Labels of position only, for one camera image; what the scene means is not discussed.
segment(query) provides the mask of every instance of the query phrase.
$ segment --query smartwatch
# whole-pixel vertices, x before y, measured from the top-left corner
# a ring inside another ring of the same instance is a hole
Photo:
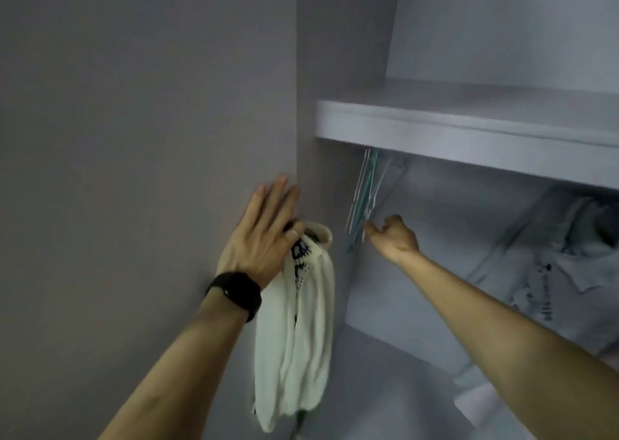
[[[223,290],[223,294],[226,295],[232,303],[250,312],[247,322],[254,319],[262,304],[262,297],[260,296],[260,286],[246,273],[226,272],[218,275],[211,285],[209,285],[206,294],[208,294],[213,287],[220,287]]]

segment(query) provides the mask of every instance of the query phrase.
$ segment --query shelf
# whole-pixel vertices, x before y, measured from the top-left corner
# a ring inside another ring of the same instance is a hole
[[[316,136],[619,188],[619,95],[387,80],[319,102]]]

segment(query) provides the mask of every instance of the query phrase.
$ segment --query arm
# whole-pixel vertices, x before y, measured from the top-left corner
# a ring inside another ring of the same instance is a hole
[[[292,217],[299,191],[295,186],[279,208],[286,178],[269,193],[259,186],[217,265],[217,274],[245,272],[267,287],[304,225]],[[151,368],[99,440],[199,439],[211,401],[248,312],[213,288],[189,325]]]
[[[366,232],[437,309],[514,414],[540,440],[616,439],[619,374],[421,254],[399,216]]]

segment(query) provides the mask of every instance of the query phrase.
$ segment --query wall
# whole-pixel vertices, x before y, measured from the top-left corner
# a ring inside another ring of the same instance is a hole
[[[618,0],[398,0],[387,75],[619,92]]]
[[[461,440],[472,427],[442,370],[346,326],[306,440]]]
[[[318,99],[381,79],[397,0],[298,0],[297,156],[300,213],[334,233],[336,327],[344,325],[352,260],[343,229],[363,149],[314,138]]]
[[[503,231],[542,196],[552,180],[411,156],[407,173],[375,223],[398,213],[422,251],[461,277],[482,261]],[[361,248],[346,323],[449,373],[468,356],[432,305],[371,246]]]
[[[197,308],[251,188],[295,173],[295,0],[0,11],[0,437],[94,438]],[[209,438],[258,437],[252,337]]]

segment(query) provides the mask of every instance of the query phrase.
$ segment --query garment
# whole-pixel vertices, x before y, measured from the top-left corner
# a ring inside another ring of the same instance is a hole
[[[619,250],[608,238],[617,212],[604,198],[553,190],[469,281],[598,356],[619,340]],[[464,388],[454,401],[479,429],[475,438],[532,438],[478,367],[454,381]]]
[[[280,415],[315,408],[329,376],[335,276],[327,227],[306,223],[315,242],[301,236],[283,271],[262,292],[256,316],[254,411],[272,432]]]

